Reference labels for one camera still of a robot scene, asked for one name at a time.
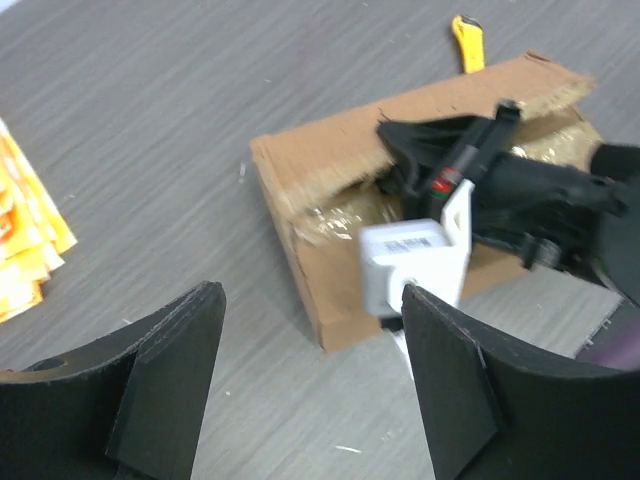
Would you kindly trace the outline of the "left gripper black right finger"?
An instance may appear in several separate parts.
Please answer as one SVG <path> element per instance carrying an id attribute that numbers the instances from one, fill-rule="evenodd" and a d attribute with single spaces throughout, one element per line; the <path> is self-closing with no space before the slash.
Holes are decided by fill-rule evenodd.
<path id="1" fill-rule="evenodd" d="M 439 479 L 635 479 L 639 375 L 538 348 L 407 286 L 402 316 Z"/>

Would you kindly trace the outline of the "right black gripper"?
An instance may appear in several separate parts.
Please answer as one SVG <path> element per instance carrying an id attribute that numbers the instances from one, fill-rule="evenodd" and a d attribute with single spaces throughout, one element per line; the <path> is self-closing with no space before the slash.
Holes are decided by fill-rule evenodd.
<path id="1" fill-rule="evenodd" d="M 395 164 L 379 178 L 385 195 L 447 200 L 464 179 L 477 181 L 506 148 L 521 109 L 501 100 L 493 118 L 477 115 L 381 121 L 376 133 Z"/>

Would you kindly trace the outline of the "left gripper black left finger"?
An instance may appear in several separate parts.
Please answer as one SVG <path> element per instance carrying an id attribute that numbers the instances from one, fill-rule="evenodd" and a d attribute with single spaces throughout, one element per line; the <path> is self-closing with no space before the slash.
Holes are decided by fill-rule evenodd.
<path id="1" fill-rule="evenodd" d="M 91 343 L 1 374 L 5 479 L 187 479 L 226 310 L 204 281 Z"/>

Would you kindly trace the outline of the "brown cardboard express box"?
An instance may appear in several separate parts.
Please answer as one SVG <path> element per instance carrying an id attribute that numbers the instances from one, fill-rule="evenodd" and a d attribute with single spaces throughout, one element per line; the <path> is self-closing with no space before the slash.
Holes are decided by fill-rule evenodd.
<path id="1" fill-rule="evenodd" d="M 362 227 L 399 216 L 398 203 L 375 185 L 391 166 L 376 134 L 380 121 L 486 116 L 512 99 L 523 114 L 514 140 L 519 153 L 585 169 L 600 135 L 577 104 L 594 86 L 592 76 L 527 52 L 254 139 L 261 188 L 322 349 L 345 349 L 381 331 L 364 309 L 357 242 Z"/>

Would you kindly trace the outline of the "yellow utility knife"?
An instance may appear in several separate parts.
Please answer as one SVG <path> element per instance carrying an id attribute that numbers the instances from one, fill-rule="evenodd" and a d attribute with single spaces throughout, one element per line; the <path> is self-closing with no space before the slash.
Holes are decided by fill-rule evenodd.
<path id="1" fill-rule="evenodd" d="M 452 19 L 451 30 L 460 49 L 463 71 L 471 74 L 483 70 L 484 30 L 480 23 L 466 15 L 457 15 Z"/>

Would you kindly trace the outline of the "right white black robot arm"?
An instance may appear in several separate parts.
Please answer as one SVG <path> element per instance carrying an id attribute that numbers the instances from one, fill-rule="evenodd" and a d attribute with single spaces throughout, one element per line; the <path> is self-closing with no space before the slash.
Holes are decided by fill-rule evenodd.
<path id="1" fill-rule="evenodd" d="M 396 164 L 381 179 L 406 220 L 440 218 L 463 181 L 471 182 L 471 237 L 639 301 L 639 149 L 601 144 L 589 169 L 510 153 L 519 106 L 494 117 L 384 120 L 377 134 Z"/>

